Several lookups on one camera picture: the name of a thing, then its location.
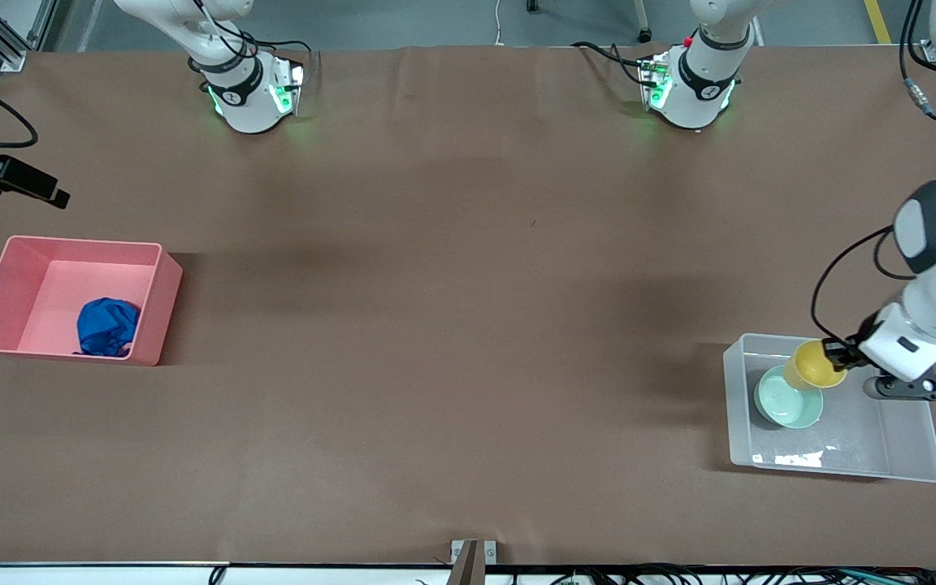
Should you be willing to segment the yellow cup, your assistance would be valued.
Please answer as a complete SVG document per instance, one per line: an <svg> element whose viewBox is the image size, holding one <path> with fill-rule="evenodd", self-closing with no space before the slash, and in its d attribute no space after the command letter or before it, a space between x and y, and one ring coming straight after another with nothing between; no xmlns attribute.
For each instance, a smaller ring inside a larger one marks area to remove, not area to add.
<svg viewBox="0 0 936 585"><path fill-rule="evenodd" d="M835 388L846 379L845 370L836 370L821 340L802 342L782 368L782 377L798 390Z"/></svg>

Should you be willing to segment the mint green bowl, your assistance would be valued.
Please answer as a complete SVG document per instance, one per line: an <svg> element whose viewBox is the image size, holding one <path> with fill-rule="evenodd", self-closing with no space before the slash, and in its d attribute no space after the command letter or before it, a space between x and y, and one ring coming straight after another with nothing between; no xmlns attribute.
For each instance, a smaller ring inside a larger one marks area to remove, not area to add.
<svg viewBox="0 0 936 585"><path fill-rule="evenodd" d="M825 400L820 389L794 388L784 377L785 366L767 370L753 393L754 404L766 421L781 428L805 429L820 421Z"/></svg>

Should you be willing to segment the blue glove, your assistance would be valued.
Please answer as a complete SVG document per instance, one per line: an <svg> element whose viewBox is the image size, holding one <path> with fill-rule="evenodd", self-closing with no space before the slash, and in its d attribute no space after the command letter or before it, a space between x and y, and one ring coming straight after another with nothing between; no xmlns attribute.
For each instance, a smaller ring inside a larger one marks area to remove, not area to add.
<svg viewBox="0 0 936 585"><path fill-rule="evenodd" d="M81 308L76 321L78 354L127 357L140 316L140 307L125 300L100 297L89 301Z"/></svg>

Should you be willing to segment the clear plastic bin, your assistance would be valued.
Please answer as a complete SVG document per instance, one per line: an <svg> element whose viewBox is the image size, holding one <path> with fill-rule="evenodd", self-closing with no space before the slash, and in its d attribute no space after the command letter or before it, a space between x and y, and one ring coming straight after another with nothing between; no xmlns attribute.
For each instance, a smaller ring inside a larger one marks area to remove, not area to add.
<svg viewBox="0 0 936 585"><path fill-rule="evenodd" d="M863 384L874 369L852 370L825 389L820 418L790 429L759 414L754 392L766 371L784 366L803 337L747 333L723 353L729 453L762 470L936 483L936 433L925 402L881 401Z"/></svg>

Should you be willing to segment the pink plastic bin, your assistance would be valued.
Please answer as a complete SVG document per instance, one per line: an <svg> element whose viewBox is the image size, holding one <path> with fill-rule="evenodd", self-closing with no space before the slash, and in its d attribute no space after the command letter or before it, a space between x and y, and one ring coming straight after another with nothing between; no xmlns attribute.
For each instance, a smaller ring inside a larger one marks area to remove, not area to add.
<svg viewBox="0 0 936 585"><path fill-rule="evenodd" d="M12 236L0 256L0 354L156 366L182 276L180 264L156 243ZM80 312L101 297L127 302L140 314L123 356L81 351Z"/></svg>

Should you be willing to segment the brown table mat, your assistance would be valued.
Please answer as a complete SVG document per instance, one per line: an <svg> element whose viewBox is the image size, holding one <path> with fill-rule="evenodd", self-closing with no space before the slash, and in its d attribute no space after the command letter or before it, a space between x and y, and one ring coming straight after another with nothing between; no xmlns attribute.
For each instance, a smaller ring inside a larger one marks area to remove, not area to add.
<svg viewBox="0 0 936 585"><path fill-rule="evenodd" d="M888 45L765 47L693 133L579 50L328 52L262 136L182 54L0 79L66 210L162 245L156 367L0 355L0 561L936 566L936 484L745 470L724 348L936 177ZM934 406L936 426L936 405Z"/></svg>

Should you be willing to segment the metal bracket with brown post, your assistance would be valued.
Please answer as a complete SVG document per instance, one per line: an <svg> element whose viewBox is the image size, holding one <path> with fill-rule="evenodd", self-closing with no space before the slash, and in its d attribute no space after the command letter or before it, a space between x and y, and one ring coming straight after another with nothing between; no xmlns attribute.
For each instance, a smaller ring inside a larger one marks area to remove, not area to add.
<svg viewBox="0 0 936 585"><path fill-rule="evenodd" d="M452 569L446 585L486 585L487 568L497 563L494 539L456 539L450 544Z"/></svg>

